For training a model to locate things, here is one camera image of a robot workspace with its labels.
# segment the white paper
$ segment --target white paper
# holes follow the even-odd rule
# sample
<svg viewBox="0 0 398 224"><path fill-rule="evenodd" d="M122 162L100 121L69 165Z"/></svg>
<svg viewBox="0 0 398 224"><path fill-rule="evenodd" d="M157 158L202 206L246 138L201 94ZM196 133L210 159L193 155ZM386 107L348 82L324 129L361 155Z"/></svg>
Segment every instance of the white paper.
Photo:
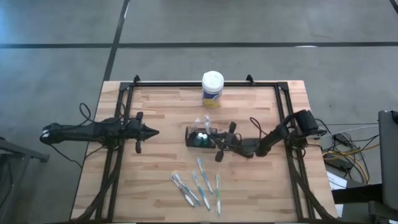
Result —
<svg viewBox="0 0 398 224"><path fill-rule="evenodd" d="M347 188L346 179L341 178L335 174L332 174L331 172L326 172L326 173L328 174L329 184L332 190ZM343 215L343 205L335 205L335 206L336 206L337 215L341 217Z"/></svg>

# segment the wooden table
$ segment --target wooden table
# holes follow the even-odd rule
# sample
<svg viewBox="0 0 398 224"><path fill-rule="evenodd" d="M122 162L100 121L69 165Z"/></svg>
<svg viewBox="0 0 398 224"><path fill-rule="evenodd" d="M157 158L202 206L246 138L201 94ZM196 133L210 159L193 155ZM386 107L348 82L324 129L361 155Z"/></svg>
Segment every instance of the wooden table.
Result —
<svg viewBox="0 0 398 224"><path fill-rule="evenodd" d="M294 111L310 109L303 81L289 81ZM120 82L105 82L99 99L96 120L114 115ZM296 221L294 200L283 142L266 157L246 159L226 152L222 162L215 162L216 149L187 148L185 127L209 114L212 128L227 131L231 121L243 138L257 138L259 130L249 121L256 118L269 132L279 124L275 93L269 87L224 88L221 107L202 106L201 88L134 88L131 116L144 112L144 122L160 134L142 143L142 154L135 152L135 140L128 140L123 155L114 222L287 222ZM87 153L100 146L90 143ZM91 155L84 163L72 218L79 216L100 189L106 150ZM220 175L221 216L217 216L216 197L210 195L199 173L200 157L215 189L215 175ZM310 188L328 212L336 216L325 165L318 147L308 147L304 158ZM212 212L204 206L192 208L170 181L177 171L183 181L200 197L192 179L198 174L210 199ZM300 194L303 209L305 201ZM104 213L109 198L105 199Z"/></svg>

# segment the yellow label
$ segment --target yellow label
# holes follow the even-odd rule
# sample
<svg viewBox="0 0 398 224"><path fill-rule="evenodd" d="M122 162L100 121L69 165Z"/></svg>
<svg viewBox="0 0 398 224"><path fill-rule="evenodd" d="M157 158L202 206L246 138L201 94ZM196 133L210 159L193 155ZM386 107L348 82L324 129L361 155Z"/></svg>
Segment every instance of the yellow label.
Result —
<svg viewBox="0 0 398 224"><path fill-rule="evenodd" d="M208 108L216 108L217 106L220 105L220 99L218 98L217 100L214 99L203 99L203 102L206 107Z"/></svg>

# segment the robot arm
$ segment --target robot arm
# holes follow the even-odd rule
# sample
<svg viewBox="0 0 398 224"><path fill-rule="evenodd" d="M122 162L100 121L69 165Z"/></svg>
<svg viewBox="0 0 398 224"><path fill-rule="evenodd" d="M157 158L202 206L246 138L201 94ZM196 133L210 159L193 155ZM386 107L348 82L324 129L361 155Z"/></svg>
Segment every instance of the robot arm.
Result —
<svg viewBox="0 0 398 224"><path fill-rule="evenodd" d="M297 129L289 132L287 125L293 122L293 119L297 122ZM254 153L256 153L256 156L264 157L273 145L283 139L302 139L313 134L318 130L318 124L312 116L311 111L302 110L288 115L281 124L278 124L273 131L262 139L250 138L239 141L234 134L235 128L236 124L232 122L227 133L212 134L210 136L220 149L216 155L217 162L222 161L225 149L234 151L246 158L252 158Z"/></svg>
<svg viewBox="0 0 398 224"><path fill-rule="evenodd" d="M61 125L52 123L43 128L40 141L45 144L56 144L63 141L99 142L103 146L116 144L118 139L137 139L136 151L141 153L141 141L156 134L158 130L148 128L142 123L143 113L138 112L135 118L122 124L120 118L108 118L101 122L87 125Z"/></svg>

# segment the concrete floor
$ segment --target concrete floor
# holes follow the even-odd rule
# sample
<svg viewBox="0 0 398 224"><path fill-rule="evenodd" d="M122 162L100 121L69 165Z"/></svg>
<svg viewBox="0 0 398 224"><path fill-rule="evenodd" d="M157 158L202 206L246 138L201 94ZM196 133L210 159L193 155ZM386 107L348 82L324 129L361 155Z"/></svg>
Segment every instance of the concrete floor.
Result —
<svg viewBox="0 0 398 224"><path fill-rule="evenodd" d="M112 43L122 4L3 0L0 44ZM397 24L388 0L132 0L120 42L398 41ZM0 49L0 136L51 154L47 164L30 163L13 223L68 219L80 170L39 136L54 121L79 123L80 102L95 110L109 53ZM119 49L110 80L199 80L209 70L227 80L305 80L313 113L327 124L374 123L379 110L398 110L397 57L398 47ZM355 139L375 134L377 128L352 132ZM85 147L58 145L78 162ZM371 182L380 183L379 149L365 155Z"/></svg>

